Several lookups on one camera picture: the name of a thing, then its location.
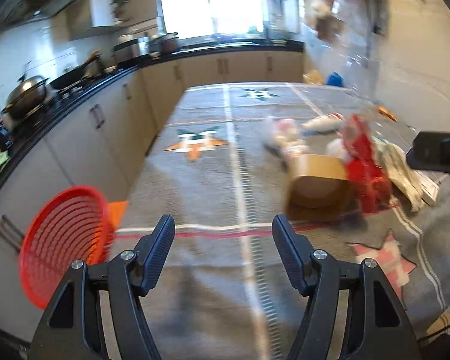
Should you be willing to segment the white medicine box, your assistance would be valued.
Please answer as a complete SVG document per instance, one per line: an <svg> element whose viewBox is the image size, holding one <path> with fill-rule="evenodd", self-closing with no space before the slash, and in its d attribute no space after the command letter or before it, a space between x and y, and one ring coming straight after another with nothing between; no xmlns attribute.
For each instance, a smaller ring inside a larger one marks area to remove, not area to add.
<svg viewBox="0 0 450 360"><path fill-rule="evenodd" d="M434 206L437 201L440 186L423 172L417 172L417 176L422 187L422 199L429 206Z"/></svg>

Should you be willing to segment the white striped plastic bag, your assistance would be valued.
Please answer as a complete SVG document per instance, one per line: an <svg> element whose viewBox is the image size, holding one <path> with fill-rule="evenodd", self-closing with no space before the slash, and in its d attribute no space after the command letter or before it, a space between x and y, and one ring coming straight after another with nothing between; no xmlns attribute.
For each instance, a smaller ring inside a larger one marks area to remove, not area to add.
<svg viewBox="0 0 450 360"><path fill-rule="evenodd" d="M414 213L424 206L423 187L416 171L407 164L405 152L389 141L374 137L374 150L379 165L385 170L390 181L404 194L410 202Z"/></svg>

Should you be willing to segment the red paper package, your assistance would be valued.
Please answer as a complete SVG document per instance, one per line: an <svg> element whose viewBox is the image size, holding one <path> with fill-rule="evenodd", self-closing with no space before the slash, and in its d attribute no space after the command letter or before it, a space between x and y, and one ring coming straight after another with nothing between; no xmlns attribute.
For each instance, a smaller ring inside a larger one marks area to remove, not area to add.
<svg viewBox="0 0 450 360"><path fill-rule="evenodd" d="M362 212L376 212L387 206L392 193L391 182L385 170L375 161L375 152L368 122L353 114L340 131L343 147L349 156L345 162L348 180L355 188Z"/></svg>

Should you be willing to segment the white spray bottle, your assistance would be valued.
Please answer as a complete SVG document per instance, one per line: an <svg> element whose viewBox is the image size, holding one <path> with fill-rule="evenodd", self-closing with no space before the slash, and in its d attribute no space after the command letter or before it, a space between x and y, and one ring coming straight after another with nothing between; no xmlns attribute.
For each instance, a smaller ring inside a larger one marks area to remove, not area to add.
<svg viewBox="0 0 450 360"><path fill-rule="evenodd" d="M329 113L310 119L301 125L305 133L329 133L337 131L345 122L340 113Z"/></svg>

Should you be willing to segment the knotted clear plastic bag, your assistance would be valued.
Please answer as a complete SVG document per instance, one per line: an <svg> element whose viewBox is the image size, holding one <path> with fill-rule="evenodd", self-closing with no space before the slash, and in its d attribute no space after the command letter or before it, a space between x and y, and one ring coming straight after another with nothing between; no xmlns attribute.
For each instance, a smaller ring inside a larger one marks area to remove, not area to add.
<svg viewBox="0 0 450 360"><path fill-rule="evenodd" d="M295 119L266 116L262 122L262 143L286 164L310 150Z"/></svg>

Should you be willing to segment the orange peel pieces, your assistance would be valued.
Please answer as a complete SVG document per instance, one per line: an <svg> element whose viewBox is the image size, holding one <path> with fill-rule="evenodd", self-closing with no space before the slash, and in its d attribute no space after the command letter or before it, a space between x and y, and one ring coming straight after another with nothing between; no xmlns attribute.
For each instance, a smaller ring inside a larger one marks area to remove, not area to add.
<svg viewBox="0 0 450 360"><path fill-rule="evenodd" d="M392 121L394 121L394 122L397 122L397 121L398 121L398 118L397 118L390 110L386 109L386 108L383 107L383 106L378 106L378 107L377 107L377 111L378 111L382 116L384 116L384 117L386 117L386 118L388 118L388 119L390 119L390 120L392 120Z"/></svg>

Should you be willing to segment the red plastic basket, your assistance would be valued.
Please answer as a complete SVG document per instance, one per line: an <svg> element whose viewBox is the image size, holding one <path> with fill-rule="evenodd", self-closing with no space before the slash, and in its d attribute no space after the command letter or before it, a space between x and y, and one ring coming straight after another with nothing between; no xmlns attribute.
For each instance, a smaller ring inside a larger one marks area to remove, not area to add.
<svg viewBox="0 0 450 360"><path fill-rule="evenodd" d="M74 260L88 265L105 261L114 232L109 203L99 190L80 185L53 197L34 217L19 254L28 300L45 309Z"/></svg>

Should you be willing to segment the orange stool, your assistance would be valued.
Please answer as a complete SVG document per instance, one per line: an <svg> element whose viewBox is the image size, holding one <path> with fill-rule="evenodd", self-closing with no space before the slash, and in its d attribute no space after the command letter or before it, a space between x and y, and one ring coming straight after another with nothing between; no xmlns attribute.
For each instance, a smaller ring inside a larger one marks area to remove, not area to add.
<svg viewBox="0 0 450 360"><path fill-rule="evenodd" d="M109 222L114 229L120 228L120 223L128 208L128 201L110 202L108 204Z"/></svg>

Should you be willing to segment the grey patterned tablecloth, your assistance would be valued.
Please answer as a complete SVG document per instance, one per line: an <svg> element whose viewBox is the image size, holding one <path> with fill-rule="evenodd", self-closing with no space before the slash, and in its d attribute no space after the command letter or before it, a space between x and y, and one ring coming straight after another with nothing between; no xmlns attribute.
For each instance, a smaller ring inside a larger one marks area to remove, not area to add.
<svg viewBox="0 0 450 360"><path fill-rule="evenodd" d="M187 91L128 197L111 254L132 249L162 215L175 239L157 286L141 301L163 359L284 359L306 300L272 238L286 210L288 177L263 144L268 116L305 121L359 113L371 135L407 150L416 130L378 115L352 91L298 84L221 85ZM375 258L416 335L450 310L450 176L431 174L433 205L412 212L393 194L370 214L352 202L337 219L294 222L339 260Z"/></svg>

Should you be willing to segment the lidded steel wok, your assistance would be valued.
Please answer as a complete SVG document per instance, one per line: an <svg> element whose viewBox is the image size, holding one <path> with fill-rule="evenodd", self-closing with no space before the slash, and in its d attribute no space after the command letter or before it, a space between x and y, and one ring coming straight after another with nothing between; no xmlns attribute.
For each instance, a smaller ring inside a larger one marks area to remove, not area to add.
<svg viewBox="0 0 450 360"><path fill-rule="evenodd" d="M42 76L27 77L23 74L17 81L18 86L9 94L2 113L8 114L15 121L24 119L45 101L47 81Z"/></svg>

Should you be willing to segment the black frying pan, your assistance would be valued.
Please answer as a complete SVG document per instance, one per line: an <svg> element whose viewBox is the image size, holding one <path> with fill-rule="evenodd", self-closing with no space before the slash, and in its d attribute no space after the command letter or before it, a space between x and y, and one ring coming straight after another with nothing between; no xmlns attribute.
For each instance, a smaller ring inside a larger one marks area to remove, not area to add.
<svg viewBox="0 0 450 360"><path fill-rule="evenodd" d="M87 66L101 57L100 54L91 55L84 63L57 77L49 82L49 85L54 90L63 90L80 81L87 69Z"/></svg>

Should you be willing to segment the silver rice cooker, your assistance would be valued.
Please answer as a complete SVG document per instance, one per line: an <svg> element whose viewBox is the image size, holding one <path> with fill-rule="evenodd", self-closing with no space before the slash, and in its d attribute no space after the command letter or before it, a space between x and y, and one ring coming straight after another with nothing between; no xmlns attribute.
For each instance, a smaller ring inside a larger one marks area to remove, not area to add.
<svg viewBox="0 0 450 360"><path fill-rule="evenodd" d="M134 38L113 47L113 56L117 64L139 58L148 53L148 40L144 37Z"/></svg>

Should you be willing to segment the dark cooking pot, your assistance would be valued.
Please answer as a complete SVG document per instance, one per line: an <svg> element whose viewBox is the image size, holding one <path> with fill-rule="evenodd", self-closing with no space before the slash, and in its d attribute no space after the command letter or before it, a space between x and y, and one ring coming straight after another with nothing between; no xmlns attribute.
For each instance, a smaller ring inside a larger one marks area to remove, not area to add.
<svg viewBox="0 0 450 360"><path fill-rule="evenodd" d="M179 36L176 32L154 35L149 38L148 52L150 54L170 55L177 52L179 48Z"/></svg>

